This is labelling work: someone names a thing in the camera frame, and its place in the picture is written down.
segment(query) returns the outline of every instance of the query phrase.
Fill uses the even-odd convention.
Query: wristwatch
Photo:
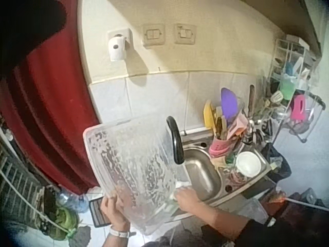
[[[131,232],[118,232],[116,230],[113,230],[112,226],[109,228],[109,233],[112,236],[116,236],[116,237],[119,237],[119,238],[130,238],[130,237],[136,235],[136,232],[132,232],[132,233]]]

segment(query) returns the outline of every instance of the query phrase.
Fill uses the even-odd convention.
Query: person's hand
[[[194,209],[197,204],[201,203],[196,192],[192,188],[179,188],[176,190],[175,197],[179,208],[185,212],[194,214]]]
[[[121,206],[116,194],[112,194],[110,198],[103,197],[101,210],[108,217],[112,224],[112,229],[119,232],[129,232],[130,222],[121,213]]]

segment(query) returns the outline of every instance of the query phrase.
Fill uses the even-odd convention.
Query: pink cup
[[[234,147],[236,140],[219,140],[214,137],[212,144],[209,148],[209,154],[212,158],[217,158],[224,156],[226,153],[230,152]]]

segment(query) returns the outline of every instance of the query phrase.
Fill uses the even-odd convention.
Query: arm
[[[112,224],[112,229],[118,232],[129,232],[130,222],[123,216],[119,210],[117,195],[110,198],[103,198],[101,210],[108,217]],[[108,235],[103,247],[127,247],[128,239]]]
[[[196,192],[184,188],[177,190],[176,198],[181,210],[191,213],[216,229],[226,238],[236,240],[250,219],[227,213],[201,202]]]

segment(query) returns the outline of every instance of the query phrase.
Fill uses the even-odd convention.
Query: red curtain
[[[61,1],[64,29],[34,49],[0,82],[0,111],[25,154],[77,194],[96,186],[82,133],[97,125],[83,76],[77,0]]]

